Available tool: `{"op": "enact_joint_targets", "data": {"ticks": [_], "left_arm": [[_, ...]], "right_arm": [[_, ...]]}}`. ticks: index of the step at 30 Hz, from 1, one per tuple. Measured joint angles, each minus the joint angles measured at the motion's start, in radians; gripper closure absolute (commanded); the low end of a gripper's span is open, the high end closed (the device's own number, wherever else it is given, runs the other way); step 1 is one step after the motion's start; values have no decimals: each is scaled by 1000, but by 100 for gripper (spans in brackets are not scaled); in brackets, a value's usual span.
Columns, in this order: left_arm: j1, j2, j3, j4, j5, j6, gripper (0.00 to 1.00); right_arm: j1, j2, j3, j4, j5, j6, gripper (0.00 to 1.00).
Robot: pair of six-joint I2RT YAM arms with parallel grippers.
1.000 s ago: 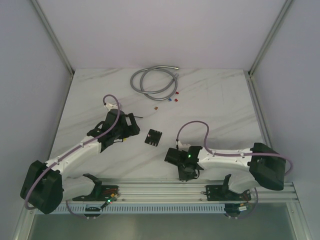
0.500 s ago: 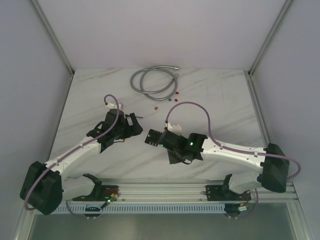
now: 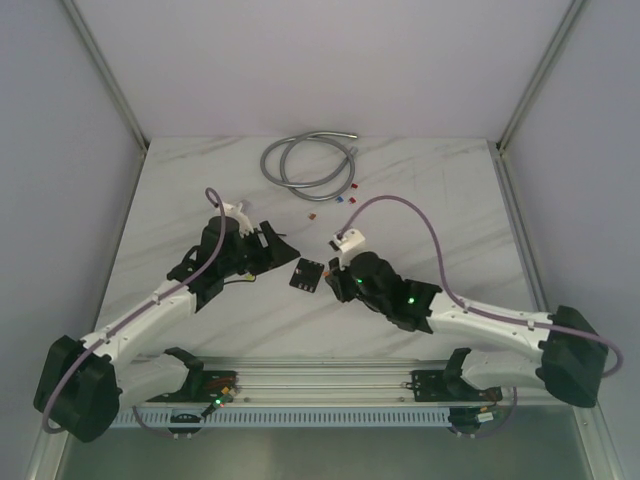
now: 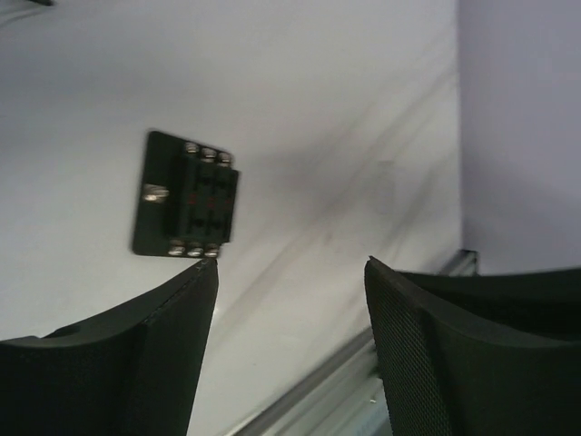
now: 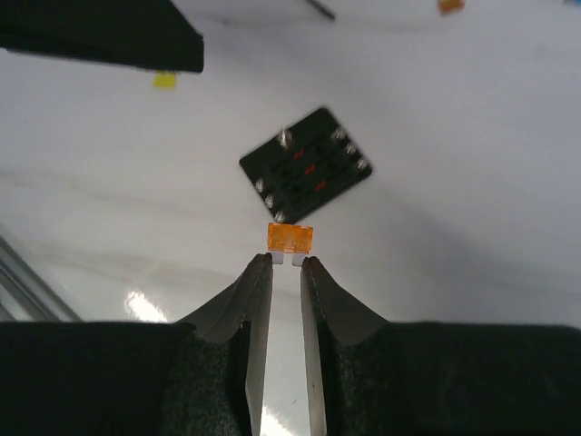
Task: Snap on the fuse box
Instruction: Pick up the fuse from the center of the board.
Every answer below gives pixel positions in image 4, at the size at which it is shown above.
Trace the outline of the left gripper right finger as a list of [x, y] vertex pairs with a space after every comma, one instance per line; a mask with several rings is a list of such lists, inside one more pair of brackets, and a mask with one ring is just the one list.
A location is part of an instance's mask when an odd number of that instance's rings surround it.
[[579, 270], [364, 283], [394, 434], [580, 432]]

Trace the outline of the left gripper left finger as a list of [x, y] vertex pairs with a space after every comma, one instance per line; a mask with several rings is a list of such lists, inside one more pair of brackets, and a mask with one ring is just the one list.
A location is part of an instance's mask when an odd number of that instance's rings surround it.
[[4, 435], [184, 435], [218, 292], [203, 260], [43, 337], [1, 344]]

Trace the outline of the black fuse box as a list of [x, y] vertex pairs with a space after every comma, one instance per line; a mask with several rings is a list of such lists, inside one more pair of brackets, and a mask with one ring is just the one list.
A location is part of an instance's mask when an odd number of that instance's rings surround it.
[[132, 252], [218, 258], [231, 241], [239, 179], [231, 152], [151, 130], [144, 147]]

